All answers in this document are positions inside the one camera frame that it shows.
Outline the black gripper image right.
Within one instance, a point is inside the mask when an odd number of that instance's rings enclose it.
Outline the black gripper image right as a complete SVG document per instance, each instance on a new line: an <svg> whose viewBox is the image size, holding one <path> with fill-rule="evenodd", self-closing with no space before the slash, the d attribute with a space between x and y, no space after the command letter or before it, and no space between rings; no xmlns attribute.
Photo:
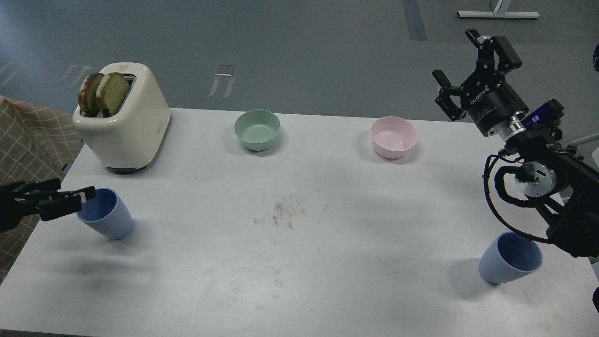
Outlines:
<svg viewBox="0 0 599 337"><path fill-rule="evenodd" d="M504 36L482 36L475 29L465 35L477 48L475 70L461 87L452 86L442 70L432 71L440 86L436 104L451 121L460 121L467 113L488 137L498 124L530 110L503 76L520 68L522 60ZM461 106L452 97L461 98Z"/></svg>

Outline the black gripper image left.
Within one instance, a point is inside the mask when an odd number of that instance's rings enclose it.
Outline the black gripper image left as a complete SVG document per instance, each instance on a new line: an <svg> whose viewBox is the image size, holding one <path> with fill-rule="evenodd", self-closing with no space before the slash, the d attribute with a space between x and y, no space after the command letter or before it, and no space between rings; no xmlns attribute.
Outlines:
<svg viewBox="0 0 599 337"><path fill-rule="evenodd" d="M61 179L47 181L17 181L0 187L0 232L16 229L26 216L23 205L13 195L22 195L21 201L29 215L37 214L40 220L48 221L77 213L86 201L96 197L96 188L87 186L79 190L63 190Z"/></svg>

